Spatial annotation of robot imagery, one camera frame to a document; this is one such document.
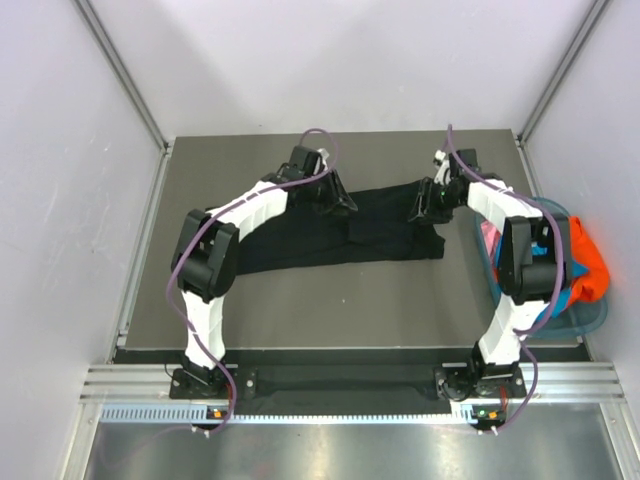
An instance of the metal frame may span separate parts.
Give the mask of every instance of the metal frame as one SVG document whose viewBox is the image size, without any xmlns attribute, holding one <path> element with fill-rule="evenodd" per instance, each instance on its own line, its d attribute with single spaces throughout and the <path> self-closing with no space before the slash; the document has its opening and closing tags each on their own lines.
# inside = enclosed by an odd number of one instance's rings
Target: metal frame
<svg viewBox="0 0 640 480">
<path fill-rule="evenodd" d="M 138 235 L 137 248 L 132 260 L 126 290 L 123 296 L 117 329 L 107 358 L 112 358 L 118 346 L 123 346 L 131 319 L 133 305 L 146 258 L 150 234 L 156 218 L 159 199 L 164 186 L 167 165 L 171 157 L 171 148 L 163 136 L 157 122 L 149 111 L 135 82 L 114 47 L 108 33 L 102 25 L 91 0 L 72 0 L 85 21 L 98 46 L 102 50 L 114 75 L 130 98 L 134 108 L 140 115 L 149 134 L 162 152 L 154 183 L 147 201 L 147 208 Z M 536 195 L 542 190 L 535 173 L 527 149 L 527 141 L 549 107 L 564 79 L 569 74 L 578 55 L 593 33 L 598 21 L 602 18 L 611 0 L 594 0 L 586 12 L 568 48 L 545 86 L 535 107 L 518 135 L 516 145 L 520 153 L 525 171 Z M 171 372 L 177 365 L 169 365 Z M 523 377 L 530 386 L 533 370 L 530 364 L 521 365 Z M 84 478 L 91 448 L 95 441 L 97 427 L 103 418 L 104 411 L 111 411 L 109 421 L 118 421 L 113 412 L 131 409 L 179 409 L 182 407 L 199 408 L 201 402 L 169 400 L 170 379 L 164 365 L 94 365 L 89 369 L 76 416 L 74 433 L 69 443 L 69 450 L 59 472 L 59 478 Z M 590 403 L 599 404 L 604 422 L 611 438 L 618 463 L 624 478 L 640 478 L 640 437 L 633 423 L 624 392 L 611 363 L 542 363 L 538 390 L 532 403 Z M 226 400 L 207 401 L 211 407 L 227 406 Z M 407 416 L 371 417 L 371 416 L 337 416 L 337 417 L 262 417 L 237 416 L 236 423 L 460 423 L 465 418 L 465 405 L 456 407 L 453 415 L 408 418 Z"/>
<path fill-rule="evenodd" d="M 167 142 L 164 135 L 162 134 L 162 131 L 160 130 L 160 127 L 158 127 L 158 124 L 153 118 L 153 115 L 149 111 L 149 107 L 147 107 L 147 104 L 142 98 L 142 95 L 140 94 L 140 91 L 138 90 L 138 87 L 136 86 L 135 82 L 131 78 L 131 75 L 129 74 L 127 67 L 125 67 L 124 62 L 120 58 L 120 54 L 118 53 L 118 50 L 113 45 L 113 42 L 111 41 L 109 34 L 107 33 L 104 26 L 102 25 L 102 22 L 100 21 L 100 18 L 98 17 L 98 14 L 96 13 L 95 8 L 91 4 L 91 1 L 90 0 L 71 0 L 71 1 L 78 9 L 78 12 L 80 13 L 82 19 L 84 20 L 85 24 L 89 28 L 89 31 L 93 35 L 93 38 L 98 43 L 100 50 L 104 54 L 105 59 L 107 60 L 107 63 L 109 63 L 109 66 L 113 71 L 113 74 L 116 76 L 116 78 L 120 82 L 120 85 L 122 85 L 122 88 L 124 89 L 129 99 L 131 100 L 133 107 L 136 109 L 136 111 L 140 115 L 140 118 L 142 119 L 145 126 L 147 127 L 147 130 L 149 131 L 149 134 L 153 138 L 154 142 L 156 142 L 156 144 L 160 149 L 165 150 L 169 146 L 169 143 Z"/>
<path fill-rule="evenodd" d="M 527 117 L 522 132 L 518 135 L 521 142 L 526 143 L 529 138 L 531 138 L 531 134 L 538 125 L 540 118 L 542 118 L 542 115 L 549 107 L 551 100 L 553 100 L 562 82 L 569 74 L 571 67 L 573 67 L 573 64 L 580 55 L 580 52 L 582 52 L 587 40 L 591 37 L 598 21 L 602 18 L 610 3 L 611 0 L 594 0 L 592 2 L 569 46 L 562 55 L 560 63 L 553 72 L 553 75 L 551 75 L 551 79 Z"/>
<path fill-rule="evenodd" d="M 167 365 L 169 374 L 180 365 Z M 520 365 L 527 388 L 533 379 L 533 365 Z M 531 403 L 621 403 L 624 392 L 612 363 L 541 363 L 538 387 Z M 89 368 L 81 404 L 202 404 L 226 407 L 226 400 L 169 400 L 171 379 L 164 365 L 93 365 Z M 519 403 L 521 399 L 512 399 Z M 464 403 L 495 403 L 468 400 Z"/>
<path fill-rule="evenodd" d="M 179 365 L 168 365 L 171 374 Z M 521 364 L 523 377 L 531 386 L 533 366 Z M 79 479 L 89 461 L 97 425 L 105 417 L 109 423 L 145 423 L 141 412 L 160 410 L 196 411 L 206 405 L 224 409 L 226 400 L 170 400 L 171 379 L 164 365 L 93 365 L 90 367 L 76 420 L 76 431 L 59 478 Z M 456 425 L 469 423 L 472 402 L 454 406 L 451 414 L 396 416 L 262 416 L 243 415 L 232 419 L 236 424 L 423 424 Z M 625 479 L 638 478 L 640 440 L 629 413 L 624 392 L 611 363 L 569 362 L 542 363 L 538 390 L 532 404 L 599 404 L 621 471 Z M 191 423 L 190 417 L 165 419 L 161 423 Z"/>
<path fill-rule="evenodd" d="M 169 169 L 169 161 L 171 160 L 172 152 L 173 144 L 163 150 L 153 178 L 151 190 L 149 191 L 149 196 L 147 197 L 144 218 L 140 224 L 140 229 L 135 243 L 136 249 L 131 260 L 124 295 L 118 311 L 118 323 L 113 339 L 110 342 L 105 355 L 105 358 L 109 361 L 113 359 L 116 349 L 123 348 L 127 340 L 127 333 L 129 331 L 129 325 L 133 315 L 135 299 L 138 294 L 138 289 L 140 288 L 142 270 L 147 258 L 147 251 L 149 250 L 149 243 L 151 241 L 151 233 L 153 232 L 153 226 L 156 222 L 158 208 L 160 206 L 160 197 L 167 178 L 167 171 Z"/>
</svg>

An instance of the black bracket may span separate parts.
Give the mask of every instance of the black bracket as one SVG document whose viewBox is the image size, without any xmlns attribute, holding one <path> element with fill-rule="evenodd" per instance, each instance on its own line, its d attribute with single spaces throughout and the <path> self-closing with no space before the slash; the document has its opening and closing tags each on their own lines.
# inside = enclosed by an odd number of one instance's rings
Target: black bracket
<svg viewBox="0 0 640 480">
<path fill-rule="evenodd" d="M 324 168 L 322 155 L 319 151 L 296 145 L 293 147 L 289 162 L 283 163 L 278 173 L 270 173 L 262 180 L 281 184 L 309 178 Z M 358 206 L 347 193 L 338 172 L 335 170 L 330 171 L 320 180 L 285 190 L 289 192 L 288 206 L 311 203 L 321 215 L 348 215 L 358 211 Z"/>
<path fill-rule="evenodd" d="M 171 261 L 175 269 L 196 233 L 211 215 L 191 210 L 184 220 Z M 232 223 L 215 222 L 202 236 L 178 274 L 178 288 L 195 293 L 209 303 L 229 291 L 236 278 L 240 230 Z"/>
<path fill-rule="evenodd" d="M 171 377 L 169 398 L 174 400 L 224 399 L 229 395 L 225 379 L 212 380 L 207 383 L 183 368 L 176 368 Z"/>
<path fill-rule="evenodd" d="M 569 219 L 561 213 L 554 214 L 553 218 L 560 228 L 564 254 L 561 265 L 564 271 L 562 288 L 567 288 L 573 280 Z M 534 256 L 531 252 L 532 243 L 545 248 L 546 253 Z M 554 246 L 555 238 L 547 219 L 505 219 L 497 262 L 498 284 L 516 305 L 529 300 L 548 302 L 551 298 L 558 268 Z"/>
<path fill-rule="evenodd" d="M 443 400 L 473 405 L 473 427 L 491 430 L 506 421 L 507 412 L 497 405 L 474 405 L 474 399 L 500 400 L 501 390 L 508 398 L 524 398 L 527 388 L 518 362 L 510 365 L 486 364 L 476 343 L 471 357 L 464 365 L 442 366 L 434 370 L 438 397 Z"/>
<path fill-rule="evenodd" d="M 478 166 L 476 150 L 468 148 L 457 151 L 460 159 L 480 177 L 485 179 L 500 179 L 494 173 L 482 173 Z M 434 159 L 433 163 L 440 167 L 442 162 Z M 453 219 L 453 210 L 467 205 L 471 178 L 454 158 L 449 154 L 449 182 L 446 185 L 435 183 L 433 178 L 425 177 L 421 180 L 418 195 L 409 214 L 409 222 L 423 225 L 437 225 L 449 223 Z"/>
</svg>

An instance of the white wall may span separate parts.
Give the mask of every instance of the white wall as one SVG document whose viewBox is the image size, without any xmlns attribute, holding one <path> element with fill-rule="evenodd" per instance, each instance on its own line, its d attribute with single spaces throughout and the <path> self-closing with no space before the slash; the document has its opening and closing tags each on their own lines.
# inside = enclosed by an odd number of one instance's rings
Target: white wall
<svg viewBox="0 0 640 480">
<path fill-rule="evenodd" d="M 544 194 L 580 215 L 611 270 L 590 338 L 615 362 L 640 424 L 640 2 L 612 2 L 530 142 Z"/>
<path fill-rule="evenodd" d="M 72 2 L 0 15 L 0 477 L 53 478 L 159 153 Z"/>
<path fill-rule="evenodd" d="M 93 0 L 167 137 L 519 130 L 591 0 Z"/>
</svg>

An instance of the black cloth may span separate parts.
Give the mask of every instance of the black cloth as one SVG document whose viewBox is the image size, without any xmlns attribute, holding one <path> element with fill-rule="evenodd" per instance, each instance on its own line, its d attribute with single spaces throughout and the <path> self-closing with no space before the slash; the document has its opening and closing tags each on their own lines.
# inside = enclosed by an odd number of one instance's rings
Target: black cloth
<svg viewBox="0 0 640 480">
<path fill-rule="evenodd" d="M 438 259 L 444 239 L 433 225 L 409 223 L 420 182 L 351 193 L 358 212 L 319 215 L 290 207 L 240 243 L 238 275 L 293 267 L 381 260 Z"/>
</svg>

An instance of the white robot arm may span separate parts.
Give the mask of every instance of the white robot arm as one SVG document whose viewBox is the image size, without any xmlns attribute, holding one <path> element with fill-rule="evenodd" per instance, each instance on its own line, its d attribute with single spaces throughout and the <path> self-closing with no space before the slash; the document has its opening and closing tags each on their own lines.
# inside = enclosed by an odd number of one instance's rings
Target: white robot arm
<svg viewBox="0 0 640 480">
<path fill-rule="evenodd" d="M 239 204 L 238 207 L 229 211 L 227 205 L 206 212 L 192 210 L 187 215 L 172 269 L 200 228 L 212 216 L 219 215 L 178 273 L 178 287 L 188 318 L 215 358 L 222 359 L 225 355 L 222 337 L 224 298 L 235 279 L 238 246 L 242 239 L 266 221 L 283 214 L 288 206 L 298 203 L 310 202 L 322 214 L 357 211 L 335 170 L 319 181 L 290 185 L 327 169 L 328 156 L 324 149 L 313 150 L 298 145 L 289 162 L 277 173 L 267 175 L 251 190 L 227 204 Z M 187 342 L 185 354 L 191 362 L 191 373 L 206 383 L 215 367 L 214 362 L 202 351 L 193 335 L 189 335 Z"/>
<path fill-rule="evenodd" d="M 477 169 L 475 151 L 459 152 L 465 163 Z M 225 294 L 235 278 L 235 263 L 239 242 L 269 219 L 285 212 L 288 205 L 313 202 L 323 212 L 335 209 L 354 211 L 357 207 L 349 198 L 335 171 L 319 183 L 285 189 L 273 189 L 255 195 L 268 187 L 300 178 L 308 178 L 326 168 L 326 152 L 294 148 L 291 160 L 277 174 L 258 182 L 238 200 L 241 206 L 218 218 L 203 237 L 178 275 L 178 286 L 184 297 L 189 319 L 200 338 L 218 359 L 225 355 L 222 338 L 222 316 Z M 445 223 L 452 218 L 456 207 L 468 206 L 491 222 L 502 234 L 502 247 L 497 262 L 498 282 L 503 291 L 491 324 L 472 351 L 467 384 L 495 388 L 501 382 L 512 381 L 518 371 L 520 341 L 514 330 L 527 330 L 548 306 L 553 290 L 557 266 L 553 258 L 553 235 L 542 212 L 528 204 L 505 195 L 508 189 L 502 180 L 487 181 L 497 187 L 467 178 L 455 163 L 444 154 L 436 156 L 439 166 L 434 179 L 423 181 L 421 193 L 411 216 L 413 221 Z M 207 212 L 194 210 L 183 226 L 174 254 L 172 268 L 201 226 L 223 208 Z M 563 232 L 563 251 L 569 259 L 565 269 L 565 285 L 571 280 L 568 222 L 558 219 Z M 543 246 L 547 255 L 533 257 L 531 247 Z M 213 362 L 189 337 L 186 356 L 192 367 L 206 377 L 214 369 Z"/>
</svg>

